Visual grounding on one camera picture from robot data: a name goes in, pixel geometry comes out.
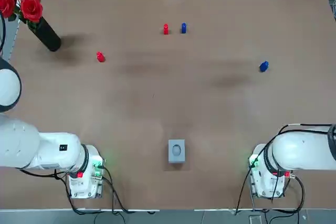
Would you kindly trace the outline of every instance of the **flower vase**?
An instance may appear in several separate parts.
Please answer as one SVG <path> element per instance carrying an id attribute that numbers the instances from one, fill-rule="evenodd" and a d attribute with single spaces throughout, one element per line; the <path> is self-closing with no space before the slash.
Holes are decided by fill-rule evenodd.
<path id="1" fill-rule="evenodd" d="M 58 35 L 43 17 L 41 17 L 39 23 L 34 28 L 30 26 L 28 26 L 28 28 L 50 51 L 55 52 L 60 48 L 60 37 L 58 37 Z"/>

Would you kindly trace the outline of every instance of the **blue block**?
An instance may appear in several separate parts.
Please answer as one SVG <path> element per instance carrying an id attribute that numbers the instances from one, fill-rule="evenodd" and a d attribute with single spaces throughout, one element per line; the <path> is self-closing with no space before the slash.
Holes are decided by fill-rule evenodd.
<path id="1" fill-rule="evenodd" d="M 268 69 L 268 61 L 263 62 L 260 66 L 259 66 L 260 72 L 265 72 Z"/>
<path id="2" fill-rule="evenodd" d="M 181 32 L 183 34 L 185 34 L 187 32 L 187 25 L 186 25 L 186 23 L 182 23 Z"/>

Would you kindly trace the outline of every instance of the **brown table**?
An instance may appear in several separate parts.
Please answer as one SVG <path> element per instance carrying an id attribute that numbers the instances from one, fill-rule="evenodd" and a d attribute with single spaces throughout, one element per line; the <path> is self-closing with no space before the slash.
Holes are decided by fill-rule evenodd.
<path id="1" fill-rule="evenodd" d="M 336 121 L 336 25 L 328 0 L 43 5 L 63 45 L 51 53 L 20 25 L 11 63 L 23 95 L 9 115 L 95 145 L 127 208 L 234 208 L 256 144 L 286 123 Z M 97 51 L 105 63 L 97 62 Z M 260 73 L 264 60 L 269 69 Z M 185 139 L 180 167 L 167 162 L 172 138 Z M 336 207 L 335 172 L 298 174 L 306 208 Z M 2 209 L 70 208 L 61 182 L 11 168 L 0 176 Z M 296 189 L 272 206 L 297 206 Z M 110 202 L 106 188 L 104 199 L 75 204 L 111 208 Z M 248 187 L 241 203 L 251 207 Z M 271 205 L 258 200 L 256 207 Z"/>

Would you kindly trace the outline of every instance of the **red flower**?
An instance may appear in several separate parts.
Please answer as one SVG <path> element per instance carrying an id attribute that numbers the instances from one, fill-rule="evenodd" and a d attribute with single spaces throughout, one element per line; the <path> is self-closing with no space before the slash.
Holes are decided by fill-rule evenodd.
<path id="1" fill-rule="evenodd" d="M 42 17 L 43 7 L 39 0 L 21 0 L 21 11 L 24 18 L 38 23 Z"/>
<path id="2" fill-rule="evenodd" d="M 0 0 L 0 11 L 4 15 L 4 18 L 9 18 L 14 11 L 14 0 Z"/>

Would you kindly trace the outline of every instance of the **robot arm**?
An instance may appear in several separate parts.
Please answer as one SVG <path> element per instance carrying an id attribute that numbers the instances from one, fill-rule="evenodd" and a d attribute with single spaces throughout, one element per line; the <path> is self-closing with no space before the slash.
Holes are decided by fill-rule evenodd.
<path id="1" fill-rule="evenodd" d="M 13 108 L 21 94 L 17 71 L 0 58 L 0 112 Z M 59 169 L 69 175 L 72 198 L 96 198 L 102 192 L 103 159 L 92 145 L 70 133 L 40 133 L 0 114 L 0 166 Z"/>
<path id="2" fill-rule="evenodd" d="M 328 127 L 316 127 L 314 131 L 328 132 Z M 288 132 L 275 138 L 268 149 L 272 166 L 280 170 L 336 170 L 328 136 L 308 132 Z"/>
<path id="3" fill-rule="evenodd" d="M 267 146 L 265 144 L 256 146 L 249 158 L 249 164 L 253 164 L 251 167 L 253 194 L 264 198 L 281 197 L 285 185 L 285 173 L 290 170 L 336 170 L 334 128 L 324 126 L 307 130 L 325 134 L 286 132 L 278 135 Z"/>

